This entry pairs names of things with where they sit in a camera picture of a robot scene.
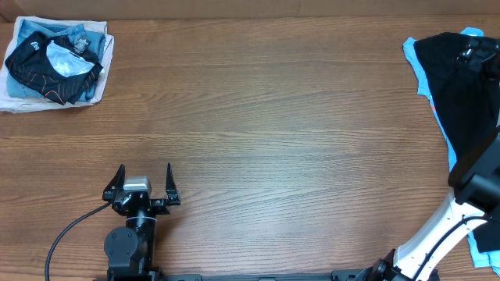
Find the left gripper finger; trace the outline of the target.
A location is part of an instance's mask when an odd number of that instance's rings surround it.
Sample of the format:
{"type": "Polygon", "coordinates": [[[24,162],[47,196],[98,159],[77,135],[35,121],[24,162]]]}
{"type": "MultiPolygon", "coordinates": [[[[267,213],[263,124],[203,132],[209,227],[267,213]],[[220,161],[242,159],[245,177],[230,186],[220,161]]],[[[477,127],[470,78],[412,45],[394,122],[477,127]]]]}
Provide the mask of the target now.
{"type": "Polygon", "coordinates": [[[174,179],[173,179],[172,167],[171,167],[171,164],[169,162],[167,163],[165,190],[166,190],[167,197],[169,199],[178,199],[179,198],[177,186],[176,186],[174,179]]]}
{"type": "Polygon", "coordinates": [[[121,164],[116,171],[115,176],[111,179],[109,184],[104,189],[105,192],[113,192],[116,190],[122,190],[126,175],[126,168],[124,164],[121,164]]]}

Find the black t-shirt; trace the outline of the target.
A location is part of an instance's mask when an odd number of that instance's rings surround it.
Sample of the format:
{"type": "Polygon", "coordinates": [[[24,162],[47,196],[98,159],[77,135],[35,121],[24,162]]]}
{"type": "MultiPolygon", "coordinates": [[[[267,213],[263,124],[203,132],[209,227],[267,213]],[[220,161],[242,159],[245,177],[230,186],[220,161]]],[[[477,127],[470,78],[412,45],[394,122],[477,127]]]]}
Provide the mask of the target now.
{"type": "Polygon", "coordinates": [[[493,216],[473,231],[480,252],[499,249],[499,80],[456,63],[470,36],[444,32],[418,40],[419,57],[441,77],[434,104],[458,161],[448,183],[455,197],[493,216]]]}

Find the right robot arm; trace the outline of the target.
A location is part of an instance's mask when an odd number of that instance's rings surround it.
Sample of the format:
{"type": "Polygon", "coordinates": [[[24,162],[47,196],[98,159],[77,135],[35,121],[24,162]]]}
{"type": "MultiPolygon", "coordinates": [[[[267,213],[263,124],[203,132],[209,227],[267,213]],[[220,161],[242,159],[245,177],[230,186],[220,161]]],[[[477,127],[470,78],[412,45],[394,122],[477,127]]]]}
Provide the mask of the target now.
{"type": "Polygon", "coordinates": [[[448,147],[450,191],[406,243],[358,280],[436,280],[434,269],[463,238],[479,253],[499,250],[499,41],[442,33],[403,45],[448,147]]]}

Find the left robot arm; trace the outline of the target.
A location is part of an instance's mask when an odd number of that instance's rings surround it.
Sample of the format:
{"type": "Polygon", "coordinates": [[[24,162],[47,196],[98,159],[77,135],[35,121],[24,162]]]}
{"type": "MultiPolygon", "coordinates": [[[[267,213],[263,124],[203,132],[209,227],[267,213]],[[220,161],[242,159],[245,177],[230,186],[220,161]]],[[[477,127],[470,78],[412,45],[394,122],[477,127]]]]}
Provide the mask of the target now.
{"type": "Polygon", "coordinates": [[[180,204],[171,165],[166,168],[166,196],[153,198],[147,176],[126,177],[121,165],[103,190],[102,199],[118,215],[126,218],[125,225],[110,231],[104,241],[108,258],[107,280],[164,279],[163,270],[154,265],[155,229],[157,217],[168,215],[169,207],[180,204]]]}

